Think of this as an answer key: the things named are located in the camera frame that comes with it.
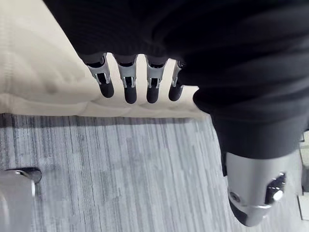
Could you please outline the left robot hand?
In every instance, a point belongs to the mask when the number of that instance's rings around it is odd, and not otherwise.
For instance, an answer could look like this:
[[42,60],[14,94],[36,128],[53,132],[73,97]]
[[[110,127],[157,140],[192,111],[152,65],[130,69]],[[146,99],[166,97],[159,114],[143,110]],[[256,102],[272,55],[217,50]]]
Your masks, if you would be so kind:
[[258,225],[281,198],[287,157],[309,126],[306,0],[47,0],[78,56],[184,62],[178,82],[211,116],[238,221]]

